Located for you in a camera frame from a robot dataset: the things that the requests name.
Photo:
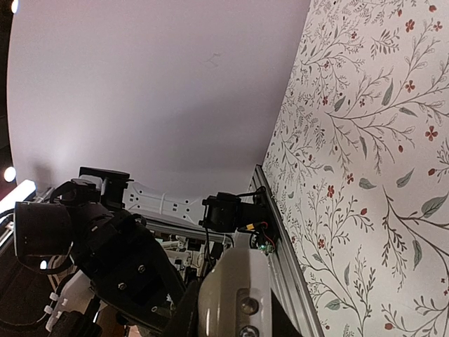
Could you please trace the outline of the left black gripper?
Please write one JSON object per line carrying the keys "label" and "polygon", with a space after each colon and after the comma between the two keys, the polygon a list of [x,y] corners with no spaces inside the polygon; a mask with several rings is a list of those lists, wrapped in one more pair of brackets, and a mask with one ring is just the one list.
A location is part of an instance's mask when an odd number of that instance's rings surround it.
{"label": "left black gripper", "polygon": [[128,322],[165,329],[169,319],[152,309],[167,298],[178,305],[186,286],[153,234],[134,217],[114,218],[93,233],[89,247],[95,294]]}

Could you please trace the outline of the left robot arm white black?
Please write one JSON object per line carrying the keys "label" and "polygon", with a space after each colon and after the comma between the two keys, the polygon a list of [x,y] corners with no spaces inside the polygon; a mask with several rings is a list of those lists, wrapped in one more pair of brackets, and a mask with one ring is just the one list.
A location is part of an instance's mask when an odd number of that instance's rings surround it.
{"label": "left robot arm white black", "polygon": [[266,254],[233,247],[214,258],[205,248],[201,275],[183,279],[145,216],[126,207],[126,197],[138,199],[129,184],[127,173],[83,167],[47,202],[17,201],[1,213],[1,224],[13,225],[21,265],[32,268],[33,259],[56,256],[62,263],[47,275],[76,268],[52,292],[42,317],[2,321],[1,327],[101,336],[94,318],[107,306],[122,324],[153,336],[273,336]]}

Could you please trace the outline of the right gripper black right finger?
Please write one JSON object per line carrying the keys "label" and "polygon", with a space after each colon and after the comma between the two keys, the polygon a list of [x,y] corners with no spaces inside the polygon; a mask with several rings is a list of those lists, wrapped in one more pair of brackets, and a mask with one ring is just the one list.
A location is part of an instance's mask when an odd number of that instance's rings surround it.
{"label": "right gripper black right finger", "polygon": [[272,302],[272,336],[273,337],[302,337],[295,328],[282,304],[271,291]]}

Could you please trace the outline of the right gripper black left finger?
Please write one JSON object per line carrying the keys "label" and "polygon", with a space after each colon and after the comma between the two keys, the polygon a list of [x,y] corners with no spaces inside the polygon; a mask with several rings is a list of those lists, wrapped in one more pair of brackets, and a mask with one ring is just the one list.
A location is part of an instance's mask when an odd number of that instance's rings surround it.
{"label": "right gripper black left finger", "polygon": [[175,314],[168,323],[168,336],[198,336],[200,287],[201,283],[198,280],[189,283],[184,296],[176,307]]}

